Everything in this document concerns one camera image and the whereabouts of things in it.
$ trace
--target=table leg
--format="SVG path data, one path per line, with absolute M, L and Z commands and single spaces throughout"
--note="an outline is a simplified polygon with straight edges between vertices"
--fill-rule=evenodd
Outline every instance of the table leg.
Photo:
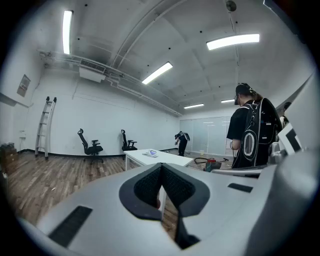
M 125 155 L 125 170 L 130 170 L 130 158 Z
M 167 198 L 167 193 L 166 193 L 164 187 L 161 186 L 160 191 L 159 191 L 159 200 L 160 200 L 160 209 L 159 210 L 161 211 L 161 219 L 164 218 L 166 198 Z

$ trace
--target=linear light fixture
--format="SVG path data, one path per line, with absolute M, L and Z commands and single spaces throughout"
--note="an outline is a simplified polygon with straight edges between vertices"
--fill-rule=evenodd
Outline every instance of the linear light fixture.
M 235 102 L 235 99 L 225 99 L 225 100 L 221 100 L 221 103 L 226 103 L 226 102 Z
M 63 14 L 62 22 L 62 42 L 63 42 L 63 52 L 65 54 L 70 54 L 70 28 L 72 20 L 72 10 L 65 10 Z
M 209 50 L 214 50 L 220 47 L 232 46 L 244 43 L 258 43 L 260 41 L 259 34 L 240 34 L 233 35 L 206 43 Z
M 205 104 L 201 103 L 201 104 L 198 104 L 198 105 L 192 105 L 192 106 L 185 106 L 184 108 L 185 109 L 191 109 L 191 108 L 195 108 L 195 107 L 201 107 L 201 106 L 204 106 Z
M 154 71 L 151 75 L 149 75 L 146 79 L 142 81 L 143 84 L 150 83 L 153 79 L 157 78 L 167 70 L 171 69 L 173 66 L 170 64 L 170 62 L 167 62 L 162 67 L 158 68 L 156 71 Z

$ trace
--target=black trousers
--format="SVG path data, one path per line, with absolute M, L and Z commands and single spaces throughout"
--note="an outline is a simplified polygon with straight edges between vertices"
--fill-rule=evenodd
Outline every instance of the black trousers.
M 184 157 L 185 156 L 185 150 L 186 150 L 186 147 L 187 147 L 187 143 L 188 141 L 187 140 L 182 140 L 180 141 L 180 144 L 179 144 L 179 156 L 181 157 Z

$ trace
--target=ceiling speaker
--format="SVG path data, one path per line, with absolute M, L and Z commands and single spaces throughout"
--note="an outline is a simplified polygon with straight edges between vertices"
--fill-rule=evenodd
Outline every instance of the ceiling speaker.
M 225 3 L 226 8 L 230 11 L 230 12 L 234 12 L 237 9 L 237 5 L 234 1 L 227 1 Z

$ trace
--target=frosted glass wall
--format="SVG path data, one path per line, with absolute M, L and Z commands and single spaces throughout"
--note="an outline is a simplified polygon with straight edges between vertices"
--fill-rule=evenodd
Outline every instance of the frosted glass wall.
M 227 139 L 230 116 L 190 119 L 180 121 L 180 130 L 188 133 L 187 151 L 212 155 L 232 156 L 230 140 Z

